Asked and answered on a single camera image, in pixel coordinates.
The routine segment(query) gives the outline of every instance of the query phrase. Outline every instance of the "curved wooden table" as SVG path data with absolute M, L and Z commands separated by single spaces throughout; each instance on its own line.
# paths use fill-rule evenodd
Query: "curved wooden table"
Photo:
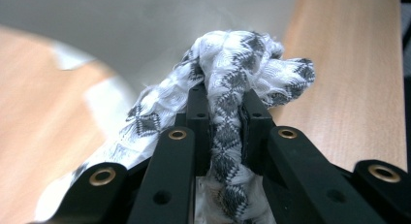
M 285 57 L 308 57 L 317 80 L 271 110 L 334 164 L 376 158 L 406 168 L 399 0 L 298 0 Z M 33 219 L 54 179 L 104 136 L 81 96 L 112 73 L 98 63 L 56 69 L 49 42 L 0 28 L 0 223 Z

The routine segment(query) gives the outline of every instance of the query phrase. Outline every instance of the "knitted fabric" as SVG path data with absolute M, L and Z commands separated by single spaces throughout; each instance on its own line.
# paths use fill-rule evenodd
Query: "knitted fabric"
M 215 31 L 197 39 L 171 73 L 145 89 L 129 111 L 119 138 L 100 147 L 72 173 L 72 182 L 104 161 L 128 169 L 150 157 L 159 135 L 185 112 L 188 91 L 203 82 L 211 123 L 211 163 L 201 178 L 205 197 L 200 223 L 273 223 L 261 177 L 241 164 L 238 107 L 254 89 L 267 108 L 297 99 L 314 82 L 308 59 L 282 60 L 283 47 L 269 35 Z

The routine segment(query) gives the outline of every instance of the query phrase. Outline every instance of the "metal ring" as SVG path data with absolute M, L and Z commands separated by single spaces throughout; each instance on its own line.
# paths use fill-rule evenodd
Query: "metal ring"
M 278 130 L 278 134 L 284 139 L 294 139 L 297 137 L 297 133 L 291 129 L 280 129 Z
M 102 179 L 97 178 L 97 176 L 102 173 L 108 173 L 109 176 L 104 177 Z M 103 186 L 110 183 L 114 178 L 115 170 L 113 168 L 102 168 L 97 170 L 93 175 L 91 175 L 89 182 L 93 186 Z
M 187 137 L 187 133 L 183 130 L 172 130 L 172 132 L 169 133 L 169 138 L 172 140 L 182 140 Z
M 368 167 L 368 171 L 375 177 L 390 183 L 396 183 L 401 181 L 401 177 L 398 173 L 394 172 L 391 168 L 386 166 L 373 164 Z

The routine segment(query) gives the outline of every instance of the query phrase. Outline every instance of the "black object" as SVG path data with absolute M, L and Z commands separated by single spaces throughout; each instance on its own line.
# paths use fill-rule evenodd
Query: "black object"
M 277 223 L 411 223 L 409 174 L 377 160 L 339 169 L 303 132 L 275 126 L 253 90 L 243 103 L 242 163 L 263 177 Z M 193 223 L 195 176 L 210 161 L 206 107 L 204 86 L 193 87 L 151 159 L 88 169 L 45 223 Z

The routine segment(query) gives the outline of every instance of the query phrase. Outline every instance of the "crumpled cloth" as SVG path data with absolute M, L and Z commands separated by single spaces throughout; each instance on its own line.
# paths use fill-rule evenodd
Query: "crumpled cloth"
M 203 35 L 164 80 L 141 93 L 118 138 L 107 141 L 53 187 L 61 186 L 64 194 L 93 165 L 116 162 L 130 169 L 150 157 L 162 131 L 174 125 L 177 113 L 185 112 L 189 89 L 203 82 L 209 102 L 211 162 L 207 175 L 198 181 L 196 223 L 275 223 L 261 177 L 241 164 L 237 109 L 249 89 L 270 108 L 297 99 L 314 82 L 312 62 L 283 60 L 283 51 L 268 34 L 214 31 Z M 47 201 L 46 190 L 38 204 L 38 219 L 45 219 L 42 212 L 56 204 Z

